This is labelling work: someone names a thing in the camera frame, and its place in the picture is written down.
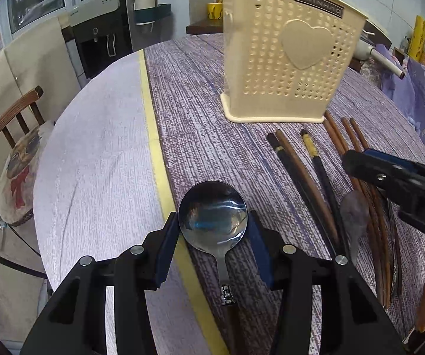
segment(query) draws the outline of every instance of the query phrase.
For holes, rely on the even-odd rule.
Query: plastic basket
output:
[[[340,0],[223,0],[232,122],[322,122],[366,16]]]

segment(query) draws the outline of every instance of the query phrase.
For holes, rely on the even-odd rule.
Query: window frame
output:
[[[64,0],[64,7],[45,14],[44,16],[37,18],[36,20],[24,26],[23,28],[20,28],[16,32],[12,33],[12,30],[10,29],[8,0],[0,0],[0,37],[2,40],[2,45],[4,47],[8,46],[8,44],[10,44],[17,37],[24,34],[27,30],[30,30],[38,24],[51,19],[52,17],[59,16],[64,12],[71,11],[73,7],[78,5],[80,2],[81,0]]]

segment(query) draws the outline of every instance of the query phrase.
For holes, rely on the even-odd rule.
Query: chair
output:
[[[0,217],[12,226],[19,226],[33,217],[33,185],[38,159],[54,126],[52,122],[45,122],[36,104],[42,95],[43,89],[37,86],[0,116],[0,132],[12,148],[0,176]],[[21,113],[28,106],[39,124],[33,130],[29,130]],[[17,143],[7,128],[14,117],[25,134]]]

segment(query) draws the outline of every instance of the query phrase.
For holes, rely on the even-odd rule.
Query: black chopstick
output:
[[[291,180],[295,184],[298,193],[302,197],[306,207],[308,208],[308,211],[311,214],[311,217],[313,217],[313,220],[316,223],[316,226],[318,227],[318,230],[321,234],[322,239],[324,240],[324,244],[326,245],[329,254],[332,258],[336,257],[336,248],[334,247],[332,239],[329,236],[327,229],[325,228],[326,219],[318,205],[318,202],[313,197],[310,188],[305,185],[304,180],[302,180],[301,176],[298,174],[297,168],[294,166],[294,163],[285,152],[283,146],[280,145],[280,142],[278,141],[276,136],[273,133],[269,133],[267,135],[267,141],[273,148],[273,150],[275,150],[278,159],[280,159],[285,170],[287,171]]]
[[[328,201],[331,213],[334,218],[334,223],[337,229],[337,235],[339,237],[339,251],[338,254],[344,255],[350,259],[349,244],[347,242],[346,230],[344,229],[344,223],[342,222],[341,212],[339,211],[339,204],[337,203],[336,196],[332,189],[331,181],[324,168],[321,157],[314,145],[313,139],[307,130],[302,130],[300,135],[303,139],[303,143],[310,154],[311,161],[313,162],[314,170],[320,180],[321,187],[323,188],[326,200]]]

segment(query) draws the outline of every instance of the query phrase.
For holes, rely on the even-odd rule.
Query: spoon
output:
[[[232,355],[246,354],[239,307],[231,291],[226,253],[239,243],[247,227],[247,207],[237,190],[220,181],[203,181],[181,200],[178,221],[186,241],[216,258],[217,272]]]
[[[369,205],[362,192],[353,190],[343,197],[339,208],[344,228],[349,236],[349,251],[354,265],[358,259],[359,239],[369,223]]]

